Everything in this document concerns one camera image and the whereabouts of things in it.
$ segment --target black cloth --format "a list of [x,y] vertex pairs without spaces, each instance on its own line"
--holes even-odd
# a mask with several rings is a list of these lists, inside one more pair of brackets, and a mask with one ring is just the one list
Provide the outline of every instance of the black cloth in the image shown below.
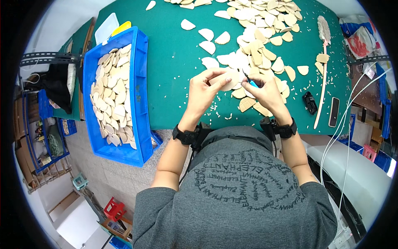
[[25,88],[32,91],[44,89],[47,98],[64,109],[66,114],[71,114],[70,94],[66,84],[68,79],[68,64],[50,64],[47,72],[38,72],[37,74],[40,75],[40,80],[35,84],[28,82]]

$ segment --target red plastic stool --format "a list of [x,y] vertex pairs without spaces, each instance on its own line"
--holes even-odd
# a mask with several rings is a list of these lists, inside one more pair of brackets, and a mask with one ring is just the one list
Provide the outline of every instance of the red plastic stool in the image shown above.
[[124,203],[120,202],[117,203],[114,200],[114,197],[108,202],[106,207],[103,209],[106,217],[109,219],[113,220],[114,222],[117,222],[120,217],[122,217],[127,211],[124,211]]
[[363,146],[362,155],[374,163],[377,153],[375,152],[375,150],[372,147],[370,147],[369,145],[365,144]]

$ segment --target blue handle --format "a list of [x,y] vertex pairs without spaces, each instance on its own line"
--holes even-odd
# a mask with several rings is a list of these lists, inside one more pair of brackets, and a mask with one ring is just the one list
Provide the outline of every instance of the blue handle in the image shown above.
[[257,87],[258,88],[258,86],[254,83],[254,81],[250,81],[250,85],[252,85],[252,86],[254,86],[254,87]]

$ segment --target green work surface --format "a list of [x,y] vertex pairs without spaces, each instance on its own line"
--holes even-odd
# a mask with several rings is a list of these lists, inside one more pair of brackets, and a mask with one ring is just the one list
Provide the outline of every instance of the green work surface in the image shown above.
[[[66,52],[67,45],[69,41],[72,39],[73,44],[72,44],[72,51],[71,53],[78,54],[80,48],[83,47],[84,40],[87,35],[88,28],[90,27],[91,19],[88,20],[83,26],[80,27],[72,36],[71,38],[65,42],[64,45],[62,45],[61,49],[59,49],[59,52]],[[72,97],[72,102],[71,102],[71,108],[72,108],[72,113],[67,114],[64,109],[59,108],[54,110],[54,117],[58,118],[63,118],[63,119],[72,119],[72,120],[77,120],[80,121],[80,109],[79,109],[79,78],[76,75],[76,81],[75,81],[75,88],[73,91],[73,97]]]
[[[145,11],[149,2],[150,0],[117,0],[111,3],[99,12],[94,32],[114,12],[120,24],[131,21],[132,25],[137,26],[148,36],[147,85],[150,127],[151,129],[172,129],[179,122],[187,106],[186,94],[189,90],[189,79],[206,69],[199,58],[215,58],[218,55],[236,51],[239,48],[236,38],[243,33],[244,28],[234,18],[228,20],[214,16],[217,10],[226,10],[229,7],[227,3],[213,1],[210,5],[189,10],[180,8],[176,4],[157,1],[153,9]],[[341,117],[351,85],[347,76],[342,31],[337,16],[319,2],[314,0],[295,2],[302,10],[303,20],[298,21],[301,32],[292,32],[293,41],[290,43],[284,41],[281,46],[268,43],[265,47],[282,57],[285,65],[290,65],[296,70],[294,82],[290,82],[286,73],[278,77],[281,80],[287,80],[289,88],[294,89],[287,98],[286,106],[295,118],[299,132],[333,134],[335,128],[328,126],[332,97],[340,99],[339,117]],[[319,15],[326,18],[332,34],[332,45],[328,46],[330,60],[327,78],[331,83],[326,86],[325,104],[319,125],[317,129],[313,129],[316,115],[312,116],[305,110],[302,95],[305,93],[303,88],[308,87],[311,81],[308,90],[314,95],[317,105],[319,104],[322,79],[317,75],[314,65],[316,56],[323,52],[323,42],[319,38],[317,25]],[[182,29],[180,23],[183,19],[195,24],[196,28],[189,31]],[[198,33],[198,30],[203,28],[213,30],[214,39],[227,31],[231,35],[231,41],[225,45],[215,44],[216,52],[210,55],[198,46],[205,40]],[[297,71],[296,67],[302,65],[309,66],[309,73],[306,76],[300,75]],[[209,108],[206,113],[211,115],[206,114],[201,121],[211,123],[213,129],[252,124],[255,124],[255,128],[261,129],[259,121],[263,116],[256,110],[249,109],[241,113],[237,108],[240,100],[231,98],[231,91],[219,92],[218,96],[220,101],[215,98],[216,111],[221,117],[218,118],[215,111]]]

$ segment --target gray t-shirt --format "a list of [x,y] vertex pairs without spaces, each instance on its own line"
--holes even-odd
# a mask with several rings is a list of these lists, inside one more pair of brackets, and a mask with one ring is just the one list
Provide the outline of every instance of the gray t-shirt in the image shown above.
[[337,231],[327,191],[264,147],[223,139],[195,156],[179,192],[136,196],[133,248],[325,249]]

